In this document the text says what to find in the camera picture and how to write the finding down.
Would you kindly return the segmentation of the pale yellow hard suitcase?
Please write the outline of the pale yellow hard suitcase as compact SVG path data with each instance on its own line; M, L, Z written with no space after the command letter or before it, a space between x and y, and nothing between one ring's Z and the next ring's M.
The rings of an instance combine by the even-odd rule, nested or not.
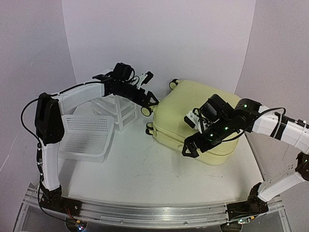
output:
M195 108L200 108L212 95L217 94L225 102L235 107L240 97L223 90L192 80L174 80L172 91L153 107L153 120L146 124L146 133L159 143L180 153L184 141L198 132L184 120Z

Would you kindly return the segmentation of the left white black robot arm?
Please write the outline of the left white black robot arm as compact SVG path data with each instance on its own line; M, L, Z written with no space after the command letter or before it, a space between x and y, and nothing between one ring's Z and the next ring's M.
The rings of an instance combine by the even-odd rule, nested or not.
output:
M110 95L123 97L147 110L159 103L151 91L141 88L153 78L153 73L147 71L140 77L134 74L130 65L117 63L112 71L95 75L91 81L54 94L44 92L38 97L34 125L38 140L39 189L42 191L40 207L77 215L82 205L79 200L62 196L59 181L58 153L65 135L63 117L66 113L86 102Z

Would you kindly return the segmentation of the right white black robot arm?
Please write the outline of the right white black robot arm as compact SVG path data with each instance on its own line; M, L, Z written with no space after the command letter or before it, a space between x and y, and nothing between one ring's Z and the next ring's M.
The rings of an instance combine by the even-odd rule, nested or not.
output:
M287 116L284 107L269 108L248 98L231 106L215 94L184 121L195 130L184 140L184 156L197 158L245 135L257 161L268 168L280 163L276 173L252 187L246 200L226 206L230 223L244 224L266 213L274 197L309 179L309 124Z

